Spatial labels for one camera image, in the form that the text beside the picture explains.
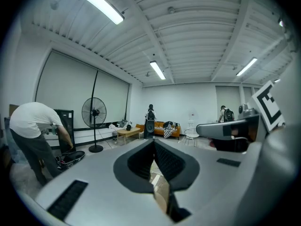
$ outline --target gray floor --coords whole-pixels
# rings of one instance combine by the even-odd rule
[[[126,143],[128,144],[134,140],[139,140],[139,139],[129,137],[129,138],[127,138]],[[194,146],[194,142],[192,140],[189,140],[189,145],[188,145],[188,140],[185,144],[184,137],[180,137],[179,141],[173,137],[168,138],[167,140],[173,141],[175,143],[179,143],[183,146]],[[111,150],[114,148],[118,148],[120,146],[124,146],[124,140],[123,140],[123,138],[119,138],[118,141],[116,142],[116,141],[110,139],[107,141],[99,142],[97,144],[102,145],[104,150]],[[93,154],[93,153],[89,152],[89,150],[88,150],[91,145],[93,145],[93,144],[76,147],[77,151],[84,151],[86,153],[84,160],[86,160],[86,158],[88,158],[90,155]],[[209,141],[207,138],[198,138],[198,147],[208,149],[208,150],[215,150],[215,148],[212,148],[209,146]],[[61,151],[53,150],[53,154],[54,154],[54,156],[60,155]],[[152,164],[150,171],[152,173],[151,181],[155,178],[156,174],[160,175],[158,182],[156,183],[156,185],[154,185],[155,191],[157,191],[159,194],[162,194],[163,198],[166,198],[166,193],[168,192],[168,190],[166,189],[166,181],[161,176],[162,173],[160,172],[160,170],[155,162]],[[52,179],[51,175],[49,174],[49,172],[47,171],[46,168],[43,169],[43,173],[48,180]],[[37,181],[33,171],[31,170],[31,168],[28,164],[13,164],[11,171],[10,171],[10,178],[11,178],[11,181],[16,190],[26,193],[33,199],[37,196],[37,194],[39,193],[39,191],[42,188],[42,186]]]

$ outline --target orange sofa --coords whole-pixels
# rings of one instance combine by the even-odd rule
[[[163,124],[164,124],[164,122],[156,121],[156,122],[155,122],[155,127],[163,127]],[[137,127],[137,128],[140,128],[140,132],[144,131],[144,125],[139,125],[139,124],[137,124],[136,127]],[[178,127],[177,127],[177,130],[174,131],[174,132],[171,134],[171,136],[172,136],[172,137],[177,137],[178,140],[179,140],[180,132],[181,132],[181,127],[178,126]],[[162,136],[163,136],[163,135],[164,135],[164,130],[155,129],[155,135],[162,135]]]

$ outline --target ceiling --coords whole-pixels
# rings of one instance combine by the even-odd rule
[[[71,40],[144,86],[263,84],[278,78],[292,60],[273,0],[108,1],[124,12],[119,25],[86,0],[34,0],[26,15],[30,26]],[[259,61],[237,77],[253,57]],[[152,60],[166,80],[154,72]]]

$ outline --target trash can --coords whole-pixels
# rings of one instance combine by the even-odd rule
[[[113,132],[112,132],[112,137],[113,137],[113,140],[114,140],[114,141],[117,140],[117,132],[116,132],[116,131],[113,131]]]

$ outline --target backpack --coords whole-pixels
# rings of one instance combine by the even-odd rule
[[[226,109],[224,113],[224,122],[233,121],[233,120],[234,120],[234,113],[230,109]]]
[[[154,121],[155,120],[155,114],[154,114],[153,110],[149,110],[147,112],[147,120],[148,121]]]

